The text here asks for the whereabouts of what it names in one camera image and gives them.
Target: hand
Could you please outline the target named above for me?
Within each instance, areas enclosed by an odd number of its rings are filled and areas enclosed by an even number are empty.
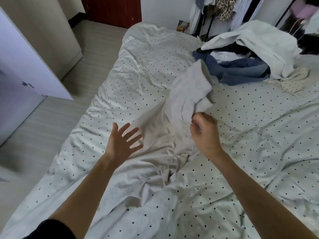
[[[213,159],[224,154],[219,141],[217,120],[204,112],[196,113],[193,116],[190,132],[197,148],[206,157]]]
[[[135,148],[130,148],[130,146],[132,146],[137,140],[142,138],[142,134],[130,139],[135,133],[138,132],[139,128],[136,127],[132,131],[122,136],[125,130],[129,127],[130,124],[127,123],[118,129],[116,122],[113,122],[113,129],[107,143],[106,151],[102,156],[102,158],[105,158],[116,168],[123,164],[132,153],[140,150],[143,147],[141,144]]]

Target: black sleeve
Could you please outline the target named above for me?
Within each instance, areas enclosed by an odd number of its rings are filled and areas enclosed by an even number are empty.
[[[64,225],[62,222],[48,219],[43,222],[35,229],[29,236],[23,239],[38,239],[38,238],[65,238],[65,239],[76,239],[72,231]]]

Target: bed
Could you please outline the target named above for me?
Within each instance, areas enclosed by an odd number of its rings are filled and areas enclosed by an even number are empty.
[[[22,238],[49,217],[105,151],[112,122],[132,122],[165,100],[200,46],[195,37],[166,28],[131,27],[86,113],[0,238]],[[319,69],[312,56],[296,62],[311,69],[300,95],[266,82],[229,87],[214,80],[214,104],[206,112],[218,120],[222,146],[233,160],[319,236]],[[112,207],[102,199],[86,238],[259,238],[203,154],[192,155],[175,176],[143,206]]]

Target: forearm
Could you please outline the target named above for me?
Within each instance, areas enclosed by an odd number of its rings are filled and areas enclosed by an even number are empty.
[[[67,200],[50,216],[70,228],[77,239],[84,238],[106,186],[116,169],[107,159],[99,159]]]
[[[239,168],[227,153],[209,159],[233,189],[262,239],[316,238],[292,213]]]

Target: floor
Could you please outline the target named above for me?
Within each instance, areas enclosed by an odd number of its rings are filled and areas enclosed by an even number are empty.
[[[0,148],[0,231],[38,183],[118,58],[127,29],[81,21],[74,34],[83,59],[64,77],[74,101],[45,99]]]

